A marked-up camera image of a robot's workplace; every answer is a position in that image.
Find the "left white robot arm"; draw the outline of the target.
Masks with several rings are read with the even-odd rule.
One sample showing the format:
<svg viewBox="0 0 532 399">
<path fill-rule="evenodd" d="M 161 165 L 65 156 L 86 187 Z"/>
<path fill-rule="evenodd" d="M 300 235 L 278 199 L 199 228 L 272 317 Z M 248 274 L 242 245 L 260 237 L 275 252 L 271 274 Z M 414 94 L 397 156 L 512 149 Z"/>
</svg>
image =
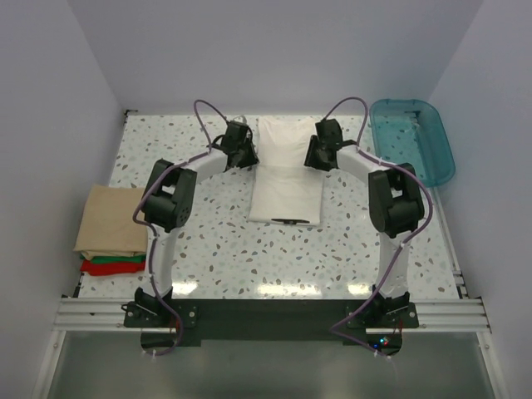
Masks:
<svg viewBox="0 0 532 399">
<path fill-rule="evenodd" d="M 192 214 L 198 183 L 233 168 L 257 165 L 251 128 L 239 121 L 227 123 L 225 133 L 216 137 L 207 150 L 174 164 L 157 160 L 150 172 L 145 192 L 133 214 L 135 223 L 149 231 L 146 253 L 148 281 L 139 288 L 152 297 L 143 307 L 143 316 L 154 326 L 167 324 L 172 306 L 171 268 L 179 230 Z"/>
</svg>

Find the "white t shirt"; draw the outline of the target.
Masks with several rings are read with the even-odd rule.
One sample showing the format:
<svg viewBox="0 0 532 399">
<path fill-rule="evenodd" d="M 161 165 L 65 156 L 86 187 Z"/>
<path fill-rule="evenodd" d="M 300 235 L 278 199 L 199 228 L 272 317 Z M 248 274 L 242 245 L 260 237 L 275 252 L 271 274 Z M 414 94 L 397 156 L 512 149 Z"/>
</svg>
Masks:
<svg viewBox="0 0 532 399">
<path fill-rule="evenodd" d="M 258 119 L 259 163 L 249 220 L 260 223 L 321 223 L 324 174 L 304 165 L 314 120 L 280 120 L 273 116 Z"/>
</svg>

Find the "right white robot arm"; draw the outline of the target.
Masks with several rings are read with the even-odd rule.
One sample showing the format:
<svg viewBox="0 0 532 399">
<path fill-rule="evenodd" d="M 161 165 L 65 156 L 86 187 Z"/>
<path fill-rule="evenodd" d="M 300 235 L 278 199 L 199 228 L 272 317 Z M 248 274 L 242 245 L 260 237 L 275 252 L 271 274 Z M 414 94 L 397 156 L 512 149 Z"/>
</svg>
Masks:
<svg viewBox="0 0 532 399">
<path fill-rule="evenodd" d="M 379 233 L 379 267 L 370 309 L 372 321 L 390 326 L 400 316 L 395 301 L 409 298 L 407 269 L 412 239 L 426 227 L 421 195 L 426 193 L 412 165 L 393 164 L 370 155 L 353 140 L 344 140 L 339 123 L 315 124 L 304 164 L 315 170 L 341 170 L 367 186 L 368 211 Z"/>
</svg>

